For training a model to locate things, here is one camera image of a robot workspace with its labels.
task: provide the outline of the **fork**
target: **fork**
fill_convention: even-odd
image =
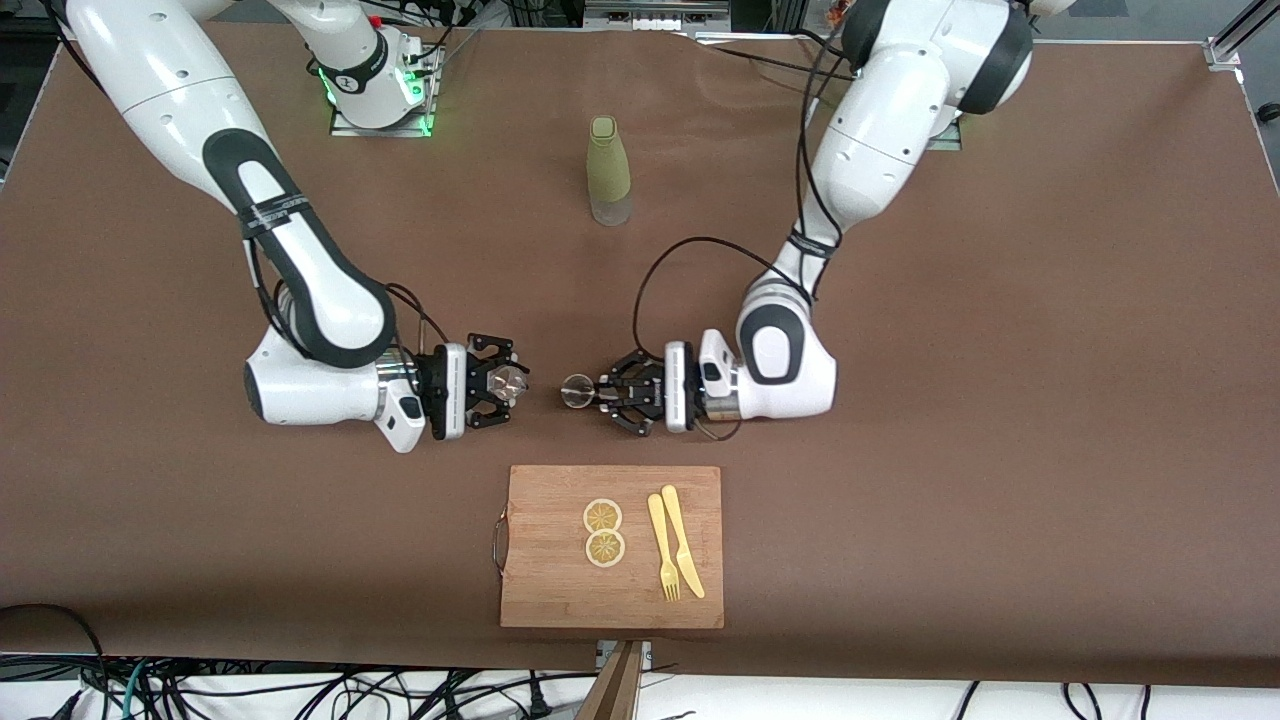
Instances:
[[[668,602],[680,600],[680,575],[676,574],[676,564],[671,561],[671,546],[667,544],[667,510],[658,493],[649,496],[649,519],[653,520],[653,534],[658,538],[658,552],[662,553],[662,570],[658,571],[662,594],[667,596]]]

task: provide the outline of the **cutting board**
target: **cutting board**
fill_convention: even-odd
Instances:
[[[681,577],[667,602],[648,498],[676,486],[685,533],[707,597]],[[596,498],[622,510],[626,551],[616,565],[586,559],[582,511]],[[724,626],[719,468],[515,465],[507,492],[503,628],[709,629]],[[676,532],[667,520],[672,561]]]

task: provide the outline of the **green bottle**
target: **green bottle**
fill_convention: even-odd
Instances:
[[[609,115],[596,115],[591,120],[586,192],[591,197],[591,215],[602,225],[621,225],[631,217],[631,168],[618,136],[618,123]]]

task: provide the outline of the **citrus slice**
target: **citrus slice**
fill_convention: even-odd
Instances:
[[[599,498],[586,503],[582,524],[590,532],[616,530],[622,527],[622,509],[612,500]]]
[[[626,551],[626,541],[613,530],[595,530],[586,538],[586,559],[596,568],[617,565]]]

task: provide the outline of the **yellow knife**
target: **yellow knife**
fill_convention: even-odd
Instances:
[[[694,568],[694,556],[689,552],[689,539],[685,537],[685,519],[680,514],[680,496],[676,495],[676,486],[663,486],[662,500],[667,503],[667,515],[671,516],[671,527],[676,528],[676,539],[680,550],[676,551],[676,565],[680,574],[689,583],[689,589],[698,597],[707,597],[703,591],[703,582],[698,579],[698,568]]]

